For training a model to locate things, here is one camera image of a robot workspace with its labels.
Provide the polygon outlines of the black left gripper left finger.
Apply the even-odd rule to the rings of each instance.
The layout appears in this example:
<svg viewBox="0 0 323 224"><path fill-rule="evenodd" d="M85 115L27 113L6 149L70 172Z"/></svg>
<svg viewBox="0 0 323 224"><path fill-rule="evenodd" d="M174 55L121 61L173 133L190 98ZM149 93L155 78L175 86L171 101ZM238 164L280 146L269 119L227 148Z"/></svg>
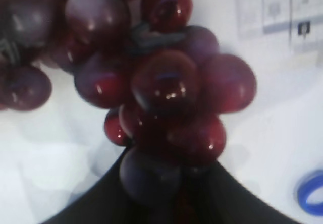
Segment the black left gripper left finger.
<svg viewBox="0 0 323 224"><path fill-rule="evenodd" d="M120 165L129 151L90 190L44 223L152 223L152 210L129 198L120 181Z"/></svg>

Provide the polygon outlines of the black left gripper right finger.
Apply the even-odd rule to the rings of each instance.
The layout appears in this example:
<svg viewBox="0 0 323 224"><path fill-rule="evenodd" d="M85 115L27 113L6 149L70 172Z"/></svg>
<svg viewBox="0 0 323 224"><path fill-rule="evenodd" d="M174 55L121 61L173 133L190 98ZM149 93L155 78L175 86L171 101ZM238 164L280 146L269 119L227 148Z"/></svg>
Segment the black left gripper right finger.
<svg viewBox="0 0 323 224"><path fill-rule="evenodd" d="M194 223L298 223L257 198L217 161L183 167L182 173Z"/></svg>

